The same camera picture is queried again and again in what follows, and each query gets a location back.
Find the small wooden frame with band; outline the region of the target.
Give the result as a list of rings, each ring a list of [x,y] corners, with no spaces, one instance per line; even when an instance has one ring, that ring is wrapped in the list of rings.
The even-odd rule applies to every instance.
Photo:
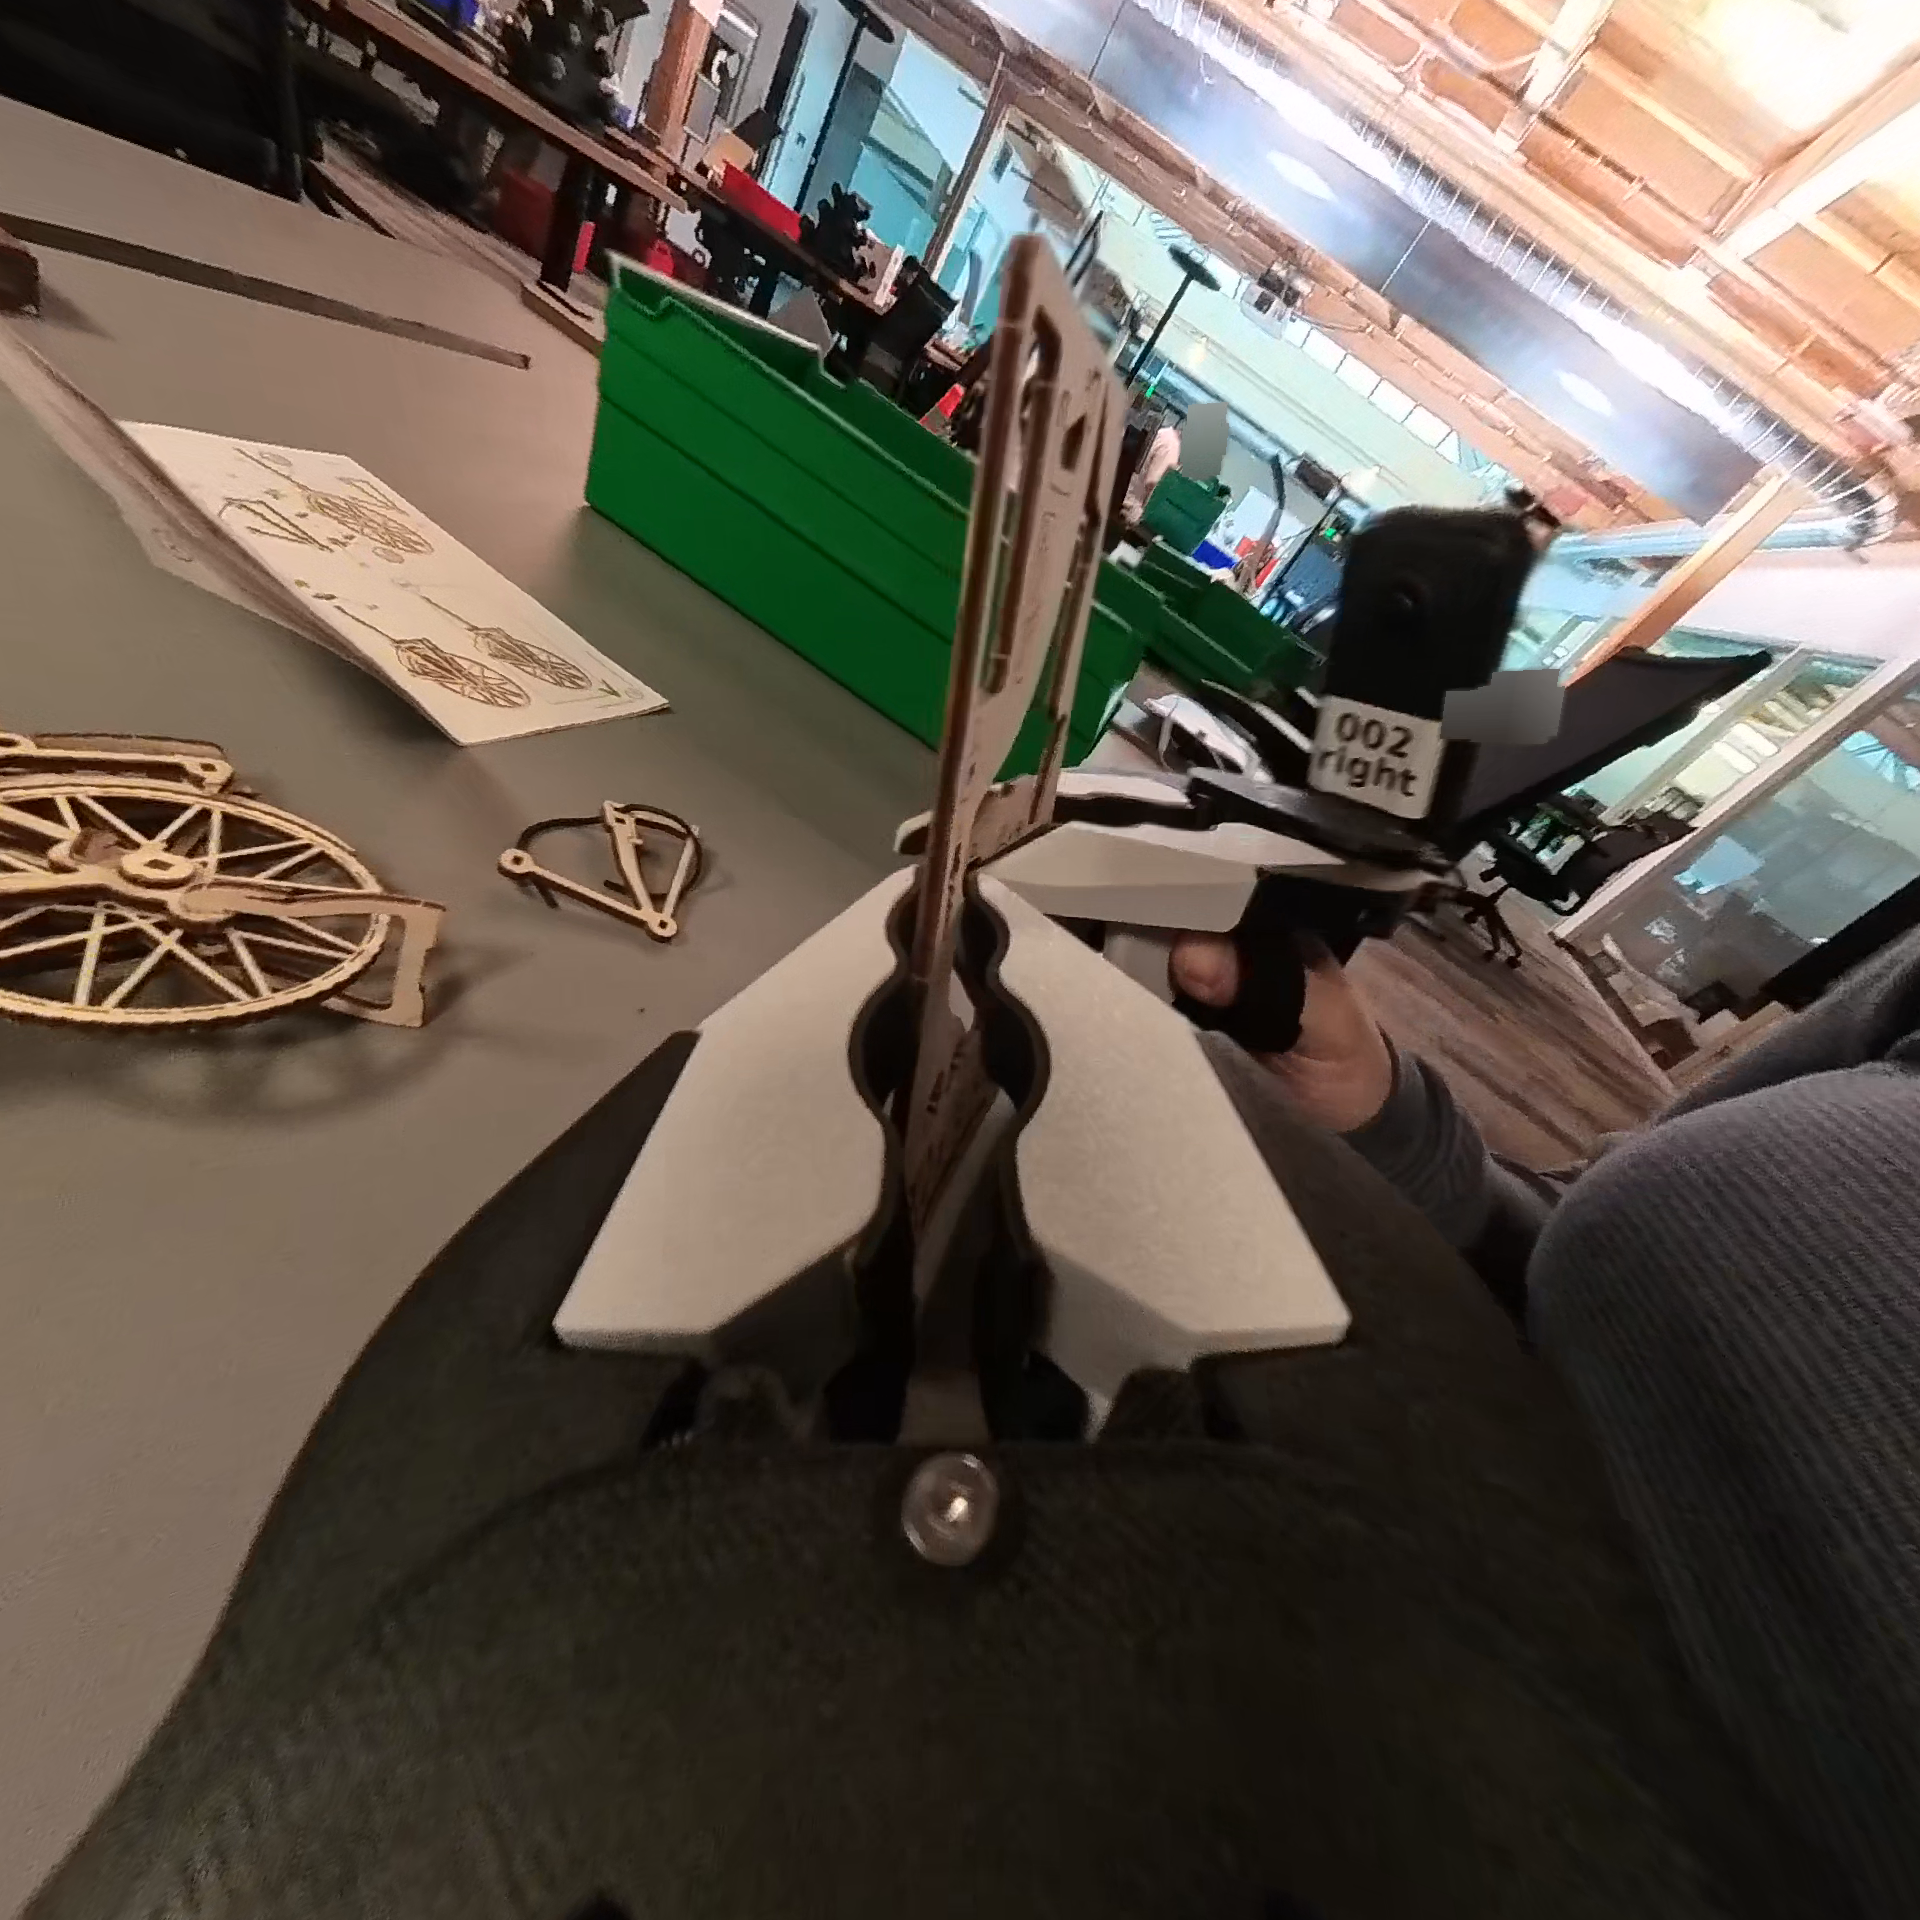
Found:
[[[611,874],[584,879],[553,869],[542,848],[561,835],[594,832]],[[665,806],[603,799],[596,812],[531,822],[499,852],[497,874],[529,888],[547,908],[588,906],[641,931],[654,943],[681,935],[681,908],[702,883],[706,848],[699,829]]]

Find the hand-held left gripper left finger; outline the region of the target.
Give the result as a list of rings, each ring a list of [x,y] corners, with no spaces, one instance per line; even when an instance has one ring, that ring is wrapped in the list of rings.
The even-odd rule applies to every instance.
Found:
[[[891,874],[716,1008],[558,1314],[586,1354],[836,1370],[857,1346],[849,1251],[884,1133],[857,1092],[857,1012],[897,970]]]

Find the brown workbench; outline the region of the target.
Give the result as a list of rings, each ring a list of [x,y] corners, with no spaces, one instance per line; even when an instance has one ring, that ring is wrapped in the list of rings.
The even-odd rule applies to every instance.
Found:
[[[538,279],[526,286],[529,295],[540,295],[548,307],[571,307],[570,286],[580,269],[580,226],[596,220],[596,187],[613,187],[628,200],[641,200],[654,212],[657,224],[662,224],[668,212],[689,212],[681,180],[636,141],[616,131],[596,135],[571,125],[475,55],[461,53],[397,7],[322,3],[321,26],[332,32],[364,34],[395,67],[421,69],[440,82],[454,106],[488,111],[502,127],[540,136],[542,143],[563,154]]]

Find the wooden parts sheet curved cutout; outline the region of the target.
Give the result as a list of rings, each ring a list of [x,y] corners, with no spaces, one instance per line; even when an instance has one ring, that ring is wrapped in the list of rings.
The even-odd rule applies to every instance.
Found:
[[[918,1226],[982,1104],[964,1064],[969,1014],[954,996],[969,874],[1051,818],[1125,423],[1123,388],[1037,236],[1003,260],[979,388],[945,740],[908,949],[916,1044],[897,1115]]]

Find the black office chair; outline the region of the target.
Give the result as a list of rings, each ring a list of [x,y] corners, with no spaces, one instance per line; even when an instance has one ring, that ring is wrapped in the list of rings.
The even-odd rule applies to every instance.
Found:
[[[1484,960],[1520,970],[1525,946],[1504,916],[1507,895],[1573,915],[1588,895],[1579,883],[1581,861],[1597,835],[1601,816],[1577,798],[1549,798],[1526,814],[1502,821],[1484,842],[1478,888],[1461,884],[1454,908],[1464,925],[1484,936]]]

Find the wooden bicycle model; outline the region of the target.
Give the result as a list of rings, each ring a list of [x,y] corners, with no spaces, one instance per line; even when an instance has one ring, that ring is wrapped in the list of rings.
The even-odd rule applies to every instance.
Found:
[[[445,909],[242,787],[221,748],[2,734],[2,1019],[196,1034],[427,1019]]]

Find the person's right forearm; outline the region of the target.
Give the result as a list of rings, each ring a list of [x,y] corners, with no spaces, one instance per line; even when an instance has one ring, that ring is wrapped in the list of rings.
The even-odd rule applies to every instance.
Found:
[[[1502,1158],[1419,1056],[1388,1046],[1381,1110],[1344,1135],[1489,1286],[1516,1325],[1529,1314],[1529,1261],[1579,1168]]]

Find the black angled panel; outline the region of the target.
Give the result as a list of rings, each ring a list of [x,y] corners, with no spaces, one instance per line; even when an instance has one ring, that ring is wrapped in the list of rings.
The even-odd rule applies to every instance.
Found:
[[[1464,858],[1523,806],[1568,791],[1629,751],[1657,744],[1771,666],[1768,648],[1724,656],[1621,652],[1563,690],[1545,743],[1468,744],[1443,776],[1422,832]]]

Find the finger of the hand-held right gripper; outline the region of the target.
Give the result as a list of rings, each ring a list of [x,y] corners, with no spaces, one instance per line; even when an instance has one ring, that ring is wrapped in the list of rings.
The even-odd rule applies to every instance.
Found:
[[[1229,933],[1280,836],[1251,822],[1196,822],[1154,810],[1133,822],[1041,818],[985,810],[969,850],[969,941],[1009,954],[1044,924],[1085,922],[1148,933]]]
[[[1185,776],[1076,766],[1053,787],[1053,824],[1205,824]]]

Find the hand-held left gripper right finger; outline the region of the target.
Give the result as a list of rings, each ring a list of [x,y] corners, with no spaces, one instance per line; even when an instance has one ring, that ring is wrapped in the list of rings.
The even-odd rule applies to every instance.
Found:
[[[1009,884],[972,901],[982,1062],[1011,1115],[976,1198],[989,1429],[1097,1429],[1138,1374],[1340,1344],[1353,1316],[1178,1011],[1170,935],[1120,962]]]

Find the assembly instruction booklet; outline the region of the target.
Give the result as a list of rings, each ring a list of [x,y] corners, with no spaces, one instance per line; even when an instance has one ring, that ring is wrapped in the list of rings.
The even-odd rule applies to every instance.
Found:
[[[12,322],[2,372],[153,564],[368,672],[457,748],[670,709],[345,454],[117,420]]]

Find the person's right hand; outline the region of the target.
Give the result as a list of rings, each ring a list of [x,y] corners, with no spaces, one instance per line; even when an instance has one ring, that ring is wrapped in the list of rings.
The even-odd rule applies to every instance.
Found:
[[[1348,1135],[1382,1110],[1394,1051],[1344,967],[1309,933],[1189,931],[1170,949],[1169,983],[1221,1014],[1298,1118]]]

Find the green storage bin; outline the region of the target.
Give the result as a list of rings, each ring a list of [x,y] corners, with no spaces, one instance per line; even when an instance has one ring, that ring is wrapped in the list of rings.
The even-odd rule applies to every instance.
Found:
[[[1104,563],[1099,581],[1097,604],[1123,616],[1141,638],[1144,658],[1179,683],[1218,683],[1261,700],[1316,688],[1325,672],[1308,638],[1164,542]]]
[[[620,260],[586,500],[934,748],[973,454],[771,322]]]

